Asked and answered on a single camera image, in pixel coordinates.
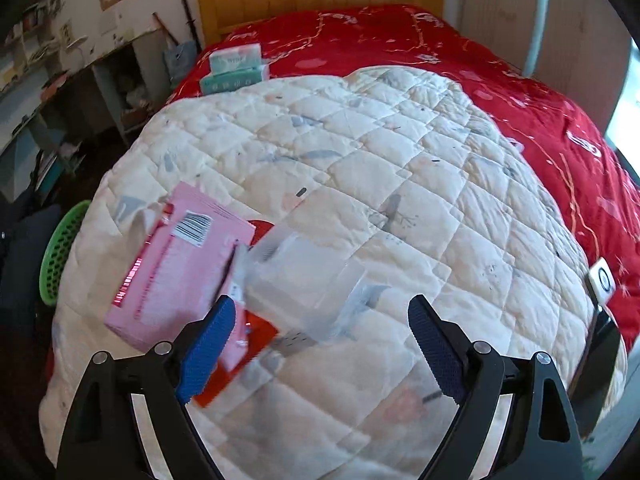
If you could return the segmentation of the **clear plastic bowl container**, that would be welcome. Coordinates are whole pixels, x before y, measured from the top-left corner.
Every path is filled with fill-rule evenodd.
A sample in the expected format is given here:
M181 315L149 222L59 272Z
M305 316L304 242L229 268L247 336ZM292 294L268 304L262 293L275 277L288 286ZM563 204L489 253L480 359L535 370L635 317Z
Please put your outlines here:
M344 334L384 289L359 262L287 226L272 228L243 263L247 307L281 330L300 330L322 344Z

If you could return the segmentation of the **red bed cover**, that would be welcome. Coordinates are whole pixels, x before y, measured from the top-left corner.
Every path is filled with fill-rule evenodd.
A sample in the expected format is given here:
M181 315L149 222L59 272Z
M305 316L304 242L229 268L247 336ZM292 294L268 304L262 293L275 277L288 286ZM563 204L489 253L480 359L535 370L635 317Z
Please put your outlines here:
M415 6L302 11L235 29L263 84L203 96L206 58L108 170L63 274L52 384L76 388L140 250L134 219L188 182L248 220L285 223L384 288L415 294L504 353L576 375L584 285L605 258L623 378L639 333L639 193L573 101Z

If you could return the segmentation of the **white desk shelf unit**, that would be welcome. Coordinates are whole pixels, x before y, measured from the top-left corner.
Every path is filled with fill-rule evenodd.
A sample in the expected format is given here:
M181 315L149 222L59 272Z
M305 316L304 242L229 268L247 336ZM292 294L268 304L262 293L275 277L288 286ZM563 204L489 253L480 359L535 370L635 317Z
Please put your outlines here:
M165 36L115 34L96 54L70 26L55 28L61 0L42 0L1 40L1 194L29 186L49 195L76 174L82 147L102 133L122 145L165 103Z

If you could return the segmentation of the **pink snack packet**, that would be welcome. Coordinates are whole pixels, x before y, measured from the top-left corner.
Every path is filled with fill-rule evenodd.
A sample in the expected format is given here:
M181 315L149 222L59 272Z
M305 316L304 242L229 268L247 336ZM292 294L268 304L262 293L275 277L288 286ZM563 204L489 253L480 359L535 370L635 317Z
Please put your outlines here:
M141 352L205 318L235 247L254 226L184 182L168 198L114 297L105 325Z

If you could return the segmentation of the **white quilted blanket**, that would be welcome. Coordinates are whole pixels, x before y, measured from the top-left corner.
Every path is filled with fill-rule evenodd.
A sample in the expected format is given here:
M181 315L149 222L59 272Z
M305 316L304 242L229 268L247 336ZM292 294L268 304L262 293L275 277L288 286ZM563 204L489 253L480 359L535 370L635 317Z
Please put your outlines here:
M271 79L165 106L103 177L58 293L39 412L50 458L90 356L134 354L107 311L182 182L361 264L373 292L326 344L260 310L277 340L211 404L189 406L232 479L414 477L454 414L409 333L416 295L470 337L510 356L547 351L564 382L577 376L594 311L587 257L460 84L400 66Z

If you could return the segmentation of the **teal tissue pack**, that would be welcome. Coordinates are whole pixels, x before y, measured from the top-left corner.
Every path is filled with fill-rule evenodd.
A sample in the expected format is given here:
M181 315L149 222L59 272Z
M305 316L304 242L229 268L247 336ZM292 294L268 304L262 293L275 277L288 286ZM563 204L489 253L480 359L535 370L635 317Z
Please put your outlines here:
M269 66L262 64L228 73L208 74L200 80L200 90L203 96L209 96L210 94L230 92L252 86L268 78Z

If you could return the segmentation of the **black phone on bed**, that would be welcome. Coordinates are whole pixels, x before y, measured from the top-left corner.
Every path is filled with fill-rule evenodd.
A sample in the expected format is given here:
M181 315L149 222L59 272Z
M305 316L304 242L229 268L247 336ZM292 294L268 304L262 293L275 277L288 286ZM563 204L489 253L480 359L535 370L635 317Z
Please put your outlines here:
M605 258L599 258L589 269L585 285L593 303L593 316L584 354L568 389L578 432L583 439L597 426L620 346L620 330L608 310L616 283Z

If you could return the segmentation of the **white tissue pack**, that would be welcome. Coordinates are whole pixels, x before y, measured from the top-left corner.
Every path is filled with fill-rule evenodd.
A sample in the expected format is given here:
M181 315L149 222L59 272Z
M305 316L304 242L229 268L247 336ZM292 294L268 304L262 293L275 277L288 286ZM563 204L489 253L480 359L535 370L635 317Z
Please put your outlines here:
M212 52L208 60L214 75L247 70L262 65L262 47L260 44L243 44L224 48Z

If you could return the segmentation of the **dark blue chair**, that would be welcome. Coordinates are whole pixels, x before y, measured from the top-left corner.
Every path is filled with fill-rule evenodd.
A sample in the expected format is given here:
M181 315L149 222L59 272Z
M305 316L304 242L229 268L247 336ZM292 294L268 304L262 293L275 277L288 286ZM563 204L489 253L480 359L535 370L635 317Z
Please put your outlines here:
M49 240L62 218L52 205L17 223L9 236L1 272L1 324L25 327L40 304L40 266Z

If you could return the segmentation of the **blue paper bag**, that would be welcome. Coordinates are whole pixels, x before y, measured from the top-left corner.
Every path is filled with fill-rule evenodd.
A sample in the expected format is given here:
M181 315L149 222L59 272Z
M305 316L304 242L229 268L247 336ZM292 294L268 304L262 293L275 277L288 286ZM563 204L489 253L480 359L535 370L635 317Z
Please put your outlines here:
M188 76L197 57L198 49L193 40L177 44L163 52L171 89L175 89Z

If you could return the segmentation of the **green mesh trash basket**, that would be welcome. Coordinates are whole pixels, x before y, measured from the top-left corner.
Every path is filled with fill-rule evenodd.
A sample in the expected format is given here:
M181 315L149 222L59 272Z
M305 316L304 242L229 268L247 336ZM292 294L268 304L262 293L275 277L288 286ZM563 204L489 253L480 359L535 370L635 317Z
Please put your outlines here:
M70 256L70 248L80 231L90 204L90 200L83 200L70 208L58 222L47 244L39 273L40 298L46 306L56 306L62 273Z

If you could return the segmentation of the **white wardrobe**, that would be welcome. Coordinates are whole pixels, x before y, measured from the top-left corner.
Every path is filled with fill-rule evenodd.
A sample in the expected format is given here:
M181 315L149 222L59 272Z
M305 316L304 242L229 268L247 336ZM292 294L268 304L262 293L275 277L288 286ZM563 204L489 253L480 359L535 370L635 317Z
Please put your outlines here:
M608 128L631 52L608 0L464 0L461 31Z

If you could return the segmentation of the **orange snack wrapper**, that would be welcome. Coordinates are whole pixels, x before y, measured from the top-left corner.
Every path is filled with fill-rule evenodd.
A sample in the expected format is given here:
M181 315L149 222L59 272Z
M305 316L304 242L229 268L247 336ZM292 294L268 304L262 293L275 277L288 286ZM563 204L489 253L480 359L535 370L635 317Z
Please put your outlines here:
M227 275L221 285L219 293L231 298L235 307L235 326L224 345L213 373L203 391L194 396L194 401L200 408L206 408L226 388L233 378L250 360L264 350L278 330L264 318L246 310L244 299L244 269L241 259L244 250L249 250L259 242L273 227L268 221L250 220L254 226L254 235L247 246L235 247Z

